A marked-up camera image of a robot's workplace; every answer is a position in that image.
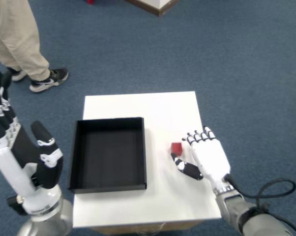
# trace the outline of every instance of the black sneaker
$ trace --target black sneaker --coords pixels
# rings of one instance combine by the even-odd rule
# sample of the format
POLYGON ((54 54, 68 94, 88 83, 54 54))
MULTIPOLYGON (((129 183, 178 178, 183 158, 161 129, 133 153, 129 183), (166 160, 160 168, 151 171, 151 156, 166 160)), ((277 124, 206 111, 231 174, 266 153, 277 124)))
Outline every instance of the black sneaker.
POLYGON ((50 87, 58 86, 63 83, 68 78, 68 70, 63 69, 56 69, 51 70, 50 76, 43 81, 35 81, 31 80, 30 90, 32 92, 42 92, 47 90, 50 87))
POLYGON ((17 70, 14 70, 13 68, 10 68, 10 67, 7 67, 7 69, 11 72, 12 74, 12 77, 11 77, 11 80, 12 81, 20 81, 22 80, 24 77, 27 76, 27 73, 23 70, 20 70, 20 71, 17 71, 17 70))

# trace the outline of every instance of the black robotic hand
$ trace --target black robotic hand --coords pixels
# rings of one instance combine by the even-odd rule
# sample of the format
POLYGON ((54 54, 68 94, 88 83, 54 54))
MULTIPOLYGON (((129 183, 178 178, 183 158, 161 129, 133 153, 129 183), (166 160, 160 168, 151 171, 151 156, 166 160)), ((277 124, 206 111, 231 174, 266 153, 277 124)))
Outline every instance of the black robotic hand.
POLYGON ((62 152, 55 139, 39 121, 31 125, 38 146, 31 142, 10 106, 7 90, 10 83, 11 73, 8 71, 2 75, 0 72, 0 148, 10 148, 18 164, 36 187, 39 185, 47 189, 53 188, 62 171, 62 152))

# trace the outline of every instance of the black tray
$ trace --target black tray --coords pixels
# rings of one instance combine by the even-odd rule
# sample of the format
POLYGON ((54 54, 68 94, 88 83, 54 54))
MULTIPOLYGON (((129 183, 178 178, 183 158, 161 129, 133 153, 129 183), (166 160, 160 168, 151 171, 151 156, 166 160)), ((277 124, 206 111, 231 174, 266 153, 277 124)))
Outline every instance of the black tray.
POLYGON ((143 118, 79 120, 69 189, 74 193, 146 189, 143 118))

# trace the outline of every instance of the beige pants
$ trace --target beige pants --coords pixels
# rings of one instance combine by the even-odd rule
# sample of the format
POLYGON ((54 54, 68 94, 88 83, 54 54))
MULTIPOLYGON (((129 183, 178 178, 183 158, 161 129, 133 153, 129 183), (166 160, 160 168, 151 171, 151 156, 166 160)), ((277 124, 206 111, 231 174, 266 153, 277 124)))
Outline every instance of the beige pants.
POLYGON ((0 62, 24 70, 33 80, 42 81, 50 75, 28 0, 0 0, 0 62))

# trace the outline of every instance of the black cable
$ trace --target black cable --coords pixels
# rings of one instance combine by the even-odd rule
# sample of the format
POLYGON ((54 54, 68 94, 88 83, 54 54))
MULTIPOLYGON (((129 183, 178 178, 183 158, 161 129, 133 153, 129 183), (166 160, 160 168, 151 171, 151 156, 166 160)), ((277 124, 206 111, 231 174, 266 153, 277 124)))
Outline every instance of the black cable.
POLYGON ((257 208, 261 209, 265 214, 270 214, 272 215, 273 217, 275 217, 277 220, 280 220, 284 223, 286 223, 287 225, 289 225, 294 231, 296 231, 296 226, 291 223, 289 220, 281 217, 281 216, 278 216, 278 215, 275 215, 275 214, 272 214, 268 211, 268 206, 269 204, 263 204, 263 205, 260 205, 260 201, 261 201, 261 198, 280 198, 280 197, 284 197, 284 196, 287 196, 289 194, 292 194, 295 190, 296 190, 296 182, 294 182, 293 180, 291 179, 288 179, 288 178, 277 178, 277 179, 274 179, 266 184, 264 184, 260 190, 258 191, 258 194, 257 195, 249 195, 249 194, 246 194, 246 193, 243 193, 240 188, 238 187, 238 185, 236 184, 235 180, 233 179, 233 177, 230 175, 230 174, 226 174, 225 177, 224 177, 224 180, 229 182, 234 188, 236 191, 238 191, 240 194, 242 194, 243 196, 247 197, 247 198, 252 198, 252 199, 256 199, 256 206, 257 208), (291 183, 292 184, 292 188, 287 191, 287 192, 283 192, 283 193, 278 193, 278 194, 268 194, 268 195, 262 195, 262 193, 267 189, 269 188, 270 186, 274 185, 274 184, 277 184, 277 183, 280 183, 280 182, 288 182, 288 183, 291 183))

